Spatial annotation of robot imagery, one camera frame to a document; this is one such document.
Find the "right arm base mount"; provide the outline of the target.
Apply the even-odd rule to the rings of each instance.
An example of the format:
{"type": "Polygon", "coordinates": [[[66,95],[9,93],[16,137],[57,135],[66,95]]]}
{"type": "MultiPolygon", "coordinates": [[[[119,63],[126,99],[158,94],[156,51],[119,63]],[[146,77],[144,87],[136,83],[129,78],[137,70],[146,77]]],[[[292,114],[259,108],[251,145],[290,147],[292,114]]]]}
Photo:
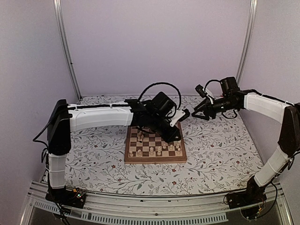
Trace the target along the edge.
{"type": "Polygon", "coordinates": [[[259,187],[254,183],[247,185],[245,191],[226,194],[225,199],[225,204],[230,209],[246,207],[241,210],[242,216],[247,220],[253,220],[260,216],[265,207],[267,197],[265,187],[259,187]]]}

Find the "light wooden knight piece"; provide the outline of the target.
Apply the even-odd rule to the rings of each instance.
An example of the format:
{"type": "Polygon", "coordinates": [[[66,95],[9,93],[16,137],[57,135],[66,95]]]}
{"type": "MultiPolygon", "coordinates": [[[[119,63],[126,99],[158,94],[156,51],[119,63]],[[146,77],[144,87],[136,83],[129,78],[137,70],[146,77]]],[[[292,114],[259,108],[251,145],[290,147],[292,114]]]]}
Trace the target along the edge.
{"type": "Polygon", "coordinates": [[[138,151],[137,151],[137,155],[138,155],[139,157],[141,157],[141,156],[143,155],[143,152],[142,152],[141,150],[138,150],[138,151]]]}

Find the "light wooden king piece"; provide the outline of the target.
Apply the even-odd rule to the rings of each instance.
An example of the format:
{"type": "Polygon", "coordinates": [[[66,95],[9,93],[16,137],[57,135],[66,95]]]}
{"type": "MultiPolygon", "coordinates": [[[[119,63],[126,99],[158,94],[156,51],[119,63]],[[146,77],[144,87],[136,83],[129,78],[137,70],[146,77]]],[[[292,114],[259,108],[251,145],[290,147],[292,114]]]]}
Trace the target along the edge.
{"type": "Polygon", "coordinates": [[[155,150],[153,147],[150,147],[150,150],[149,150],[149,156],[150,157],[153,157],[155,155],[155,150]]]}

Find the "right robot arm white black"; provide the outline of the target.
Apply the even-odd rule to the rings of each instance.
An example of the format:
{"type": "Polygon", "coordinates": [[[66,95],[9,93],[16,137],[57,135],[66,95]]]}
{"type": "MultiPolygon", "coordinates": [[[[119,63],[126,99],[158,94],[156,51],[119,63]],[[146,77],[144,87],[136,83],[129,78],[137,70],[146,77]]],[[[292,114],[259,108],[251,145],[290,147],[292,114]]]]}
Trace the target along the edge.
{"type": "Polygon", "coordinates": [[[234,77],[224,78],[219,83],[223,92],[219,99],[209,96],[206,87],[196,86],[196,91],[204,100],[194,108],[192,117],[210,120],[229,110],[259,114],[258,117],[247,114],[244,122],[255,145],[267,150],[263,154],[266,161],[258,171],[247,174],[248,167],[243,166],[243,163],[249,163],[250,160],[236,155],[237,162],[230,163],[230,167],[240,176],[228,176],[235,184],[234,190],[248,189],[243,193],[242,200],[246,204],[253,204],[260,198],[260,190],[263,191],[285,168],[290,168],[294,156],[300,151],[300,105],[266,95],[265,92],[283,93],[295,99],[300,96],[300,78],[251,76],[242,79],[242,90],[234,77]],[[272,126],[267,126],[265,122],[259,123],[257,118],[269,118],[273,121],[272,126]]]}

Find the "wooden chess board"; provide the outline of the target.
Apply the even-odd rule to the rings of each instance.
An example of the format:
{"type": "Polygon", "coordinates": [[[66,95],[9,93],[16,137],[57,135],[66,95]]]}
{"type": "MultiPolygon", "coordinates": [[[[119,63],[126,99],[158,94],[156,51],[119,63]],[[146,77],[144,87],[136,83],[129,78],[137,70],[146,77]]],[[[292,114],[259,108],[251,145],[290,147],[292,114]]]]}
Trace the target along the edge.
{"type": "Polygon", "coordinates": [[[158,134],[151,134],[150,130],[146,128],[144,133],[143,142],[137,141],[137,134],[140,130],[135,127],[128,127],[127,137],[126,137],[126,147],[124,154],[125,164],[179,164],[187,162],[187,154],[185,150],[185,143],[183,139],[179,141],[174,141],[166,143],[161,136],[158,134]],[[176,154],[176,144],[180,145],[181,154],[176,154]],[[156,148],[158,146],[163,147],[166,145],[166,150],[162,149],[162,155],[156,155],[156,148]],[[173,145],[173,150],[169,150],[169,146],[173,145]],[[149,156],[150,147],[155,150],[155,155],[153,157],[149,156]],[[142,151],[142,156],[137,155],[137,151],[142,151]],[[133,151],[133,157],[129,156],[129,152],[133,151]]]}

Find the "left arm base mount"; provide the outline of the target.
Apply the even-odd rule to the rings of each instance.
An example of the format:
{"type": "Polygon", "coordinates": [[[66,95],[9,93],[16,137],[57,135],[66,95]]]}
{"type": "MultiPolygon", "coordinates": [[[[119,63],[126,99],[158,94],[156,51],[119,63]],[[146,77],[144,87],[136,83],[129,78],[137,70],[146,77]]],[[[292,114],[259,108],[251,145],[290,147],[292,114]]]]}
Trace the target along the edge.
{"type": "Polygon", "coordinates": [[[60,205],[83,209],[86,201],[86,190],[78,187],[72,190],[68,190],[66,187],[53,189],[48,181],[48,191],[45,199],[60,205]]]}

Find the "light wooden queen piece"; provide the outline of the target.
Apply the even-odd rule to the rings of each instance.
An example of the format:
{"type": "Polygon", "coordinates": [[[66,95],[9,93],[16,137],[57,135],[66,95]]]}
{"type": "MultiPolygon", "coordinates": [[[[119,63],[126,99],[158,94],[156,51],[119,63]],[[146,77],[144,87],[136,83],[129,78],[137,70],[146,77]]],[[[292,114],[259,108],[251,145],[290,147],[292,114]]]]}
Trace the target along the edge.
{"type": "Polygon", "coordinates": [[[156,155],[157,155],[157,156],[161,156],[161,155],[162,155],[162,147],[161,147],[161,146],[158,146],[158,147],[156,148],[156,155]]]}

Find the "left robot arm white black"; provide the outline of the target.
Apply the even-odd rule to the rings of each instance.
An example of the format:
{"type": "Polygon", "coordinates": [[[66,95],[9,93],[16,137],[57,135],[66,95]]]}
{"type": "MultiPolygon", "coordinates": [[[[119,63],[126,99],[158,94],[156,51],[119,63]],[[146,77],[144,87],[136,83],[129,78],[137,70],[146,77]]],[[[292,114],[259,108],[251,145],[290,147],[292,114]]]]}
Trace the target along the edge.
{"type": "Polygon", "coordinates": [[[69,192],[64,188],[65,162],[71,149],[72,132],[107,126],[144,127],[169,143],[181,139],[175,124],[185,115],[186,112],[163,92],[150,100],[126,99],[111,104],[76,105],[59,100],[44,128],[47,131],[45,145],[52,197],[59,203],[70,199],[69,192]]]}

